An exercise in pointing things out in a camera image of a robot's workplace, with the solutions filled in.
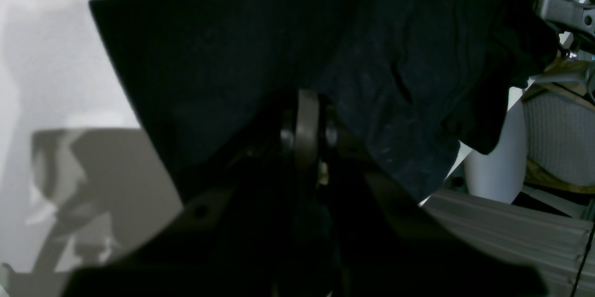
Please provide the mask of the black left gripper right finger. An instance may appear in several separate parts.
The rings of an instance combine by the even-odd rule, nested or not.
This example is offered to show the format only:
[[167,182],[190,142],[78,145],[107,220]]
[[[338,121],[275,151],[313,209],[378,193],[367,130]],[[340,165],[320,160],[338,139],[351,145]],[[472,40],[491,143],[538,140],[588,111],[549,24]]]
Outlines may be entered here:
[[340,249],[335,297],[546,297],[537,270],[470,246],[419,207],[323,109],[323,187]]

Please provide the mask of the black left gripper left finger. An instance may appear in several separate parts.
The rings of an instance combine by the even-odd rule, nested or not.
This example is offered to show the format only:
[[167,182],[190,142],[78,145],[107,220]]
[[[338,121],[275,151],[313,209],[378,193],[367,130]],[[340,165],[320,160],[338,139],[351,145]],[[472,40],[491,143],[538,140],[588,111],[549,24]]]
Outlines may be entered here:
[[76,271],[65,297],[319,297],[306,246],[318,178],[320,102],[300,90],[270,131],[230,143],[206,190],[118,261]]

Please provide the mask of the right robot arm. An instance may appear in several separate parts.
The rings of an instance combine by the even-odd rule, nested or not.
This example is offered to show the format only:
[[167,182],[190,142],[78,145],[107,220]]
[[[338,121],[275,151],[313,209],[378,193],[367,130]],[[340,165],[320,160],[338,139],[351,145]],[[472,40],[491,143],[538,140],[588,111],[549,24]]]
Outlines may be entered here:
[[594,0],[538,0],[536,13],[559,34],[568,33],[563,47],[569,52],[594,58],[595,3]]

